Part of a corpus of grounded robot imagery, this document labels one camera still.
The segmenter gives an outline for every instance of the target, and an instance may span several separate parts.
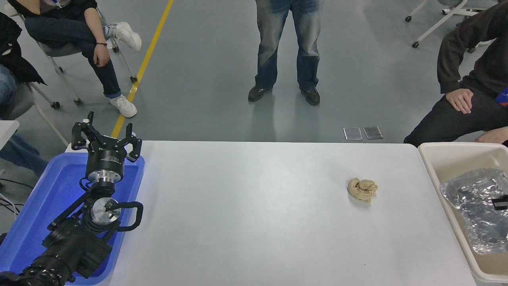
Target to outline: white table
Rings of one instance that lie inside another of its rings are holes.
[[[19,122],[16,120],[0,120],[0,149],[9,141],[18,127]]]
[[[416,148],[144,141],[103,285],[475,285]],[[346,191],[375,180],[371,203]]]

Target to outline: crumpled foil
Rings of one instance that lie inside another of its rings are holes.
[[[444,182],[441,192],[460,213],[476,253],[508,251],[508,210],[496,211],[491,201],[508,194],[508,177],[503,171],[469,171]]]

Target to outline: office chair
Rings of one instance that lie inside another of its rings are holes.
[[[98,7],[97,7],[97,11],[99,13],[102,23],[106,24],[107,23],[106,19]],[[10,17],[19,16],[23,20],[23,22],[25,21],[23,15],[19,14],[18,11],[16,11],[16,9],[14,9],[14,7],[12,7],[9,3],[5,4],[5,12]],[[127,63],[127,60],[123,56],[123,53],[121,52],[120,48],[118,47],[118,43],[116,42],[116,40],[111,38],[110,41],[111,41],[113,52],[120,52],[120,55],[131,74],[131,76],[130,76],[131,82],[138,81],[137,76],[132,71],[131,67]],[[76,45],[75,43],[71,42],[63,47],[53,48],[53,47],[50,47],[48,45],[45,45],[45,44],[37,42],[37,41],[36,41],[36,43],[41,48],[41,50],[45,53],[45,55],[48,57],[49,61],[52,63],[53,67],[55,68],[55,72],[60,76],[60,78],[63,80],[63,82],[69,89],[70,95],[72,96],[74,103],[76,105],[80,105],[82,103],[81,99],[76,95],[74,90],[71,88],[71,84],[64,77],[62,67],[60,67],[54,60],[54,58],[57,58],[59,56],[66,56],[66,55],[72,55],[75,53],[81,53],[81,49],[79,48],[79,46]]]
[[[412,17],[423,8],[430,0],[424,0],[414,11],[412,11],[407,17],[406,22],[410,22]],[[423,35],[419,36],[416,41],[411,45],[413,48],[418,48],[420,42],[432,33],[437,27],[443,24],[453,15],[463,15],[464,17],[472,16],[479,10],[486,10],[498,3],[497,0],[437,0],[440,4],[448,7],[449,9],[443,9],[442,13],[444,17],[439,20],[434,26],[428,29]]]
[[[65,140],[62,134],[57,130],[55,125],[48,119],[46,114],[42,111],[39,103],[35,98],[34,90],[36,90],[42,97],[44,97],[48,102],[51,102],[49,98],[32,82],[23,82],[18,84],[18,88],[16,89],[16,95],[14,96],[11,104],[7,107],[7,109],[2,110],[0,113],[0,118],[4,120],[15,120],[21,115],[25,114],[25,112],[29,111],[32,106],[35,106],[37,112],[40,114],[42,119],[49,125],[49,127],[55,132],[56,136],[60,139],[60,141],[67,147],[69,143]],[[60,107],[58,102],[53,102],[52,106],[55,109]]]

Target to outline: man's hand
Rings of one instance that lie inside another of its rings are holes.
[[[508,140],[508,127],[502,127],[487,131],[478,137],[475,141],[482,143],[503,144],[503,142],[506,140]]]
[[[473,92],[469,89],[457,89],[446,94],[446,100],[453,106],[456,111],[464,114],[471,113],[471,97]]]
[[[93,62],[101,68],[109,62],[109,59],[108,47],[105,45],[96,45],[93,51]]]

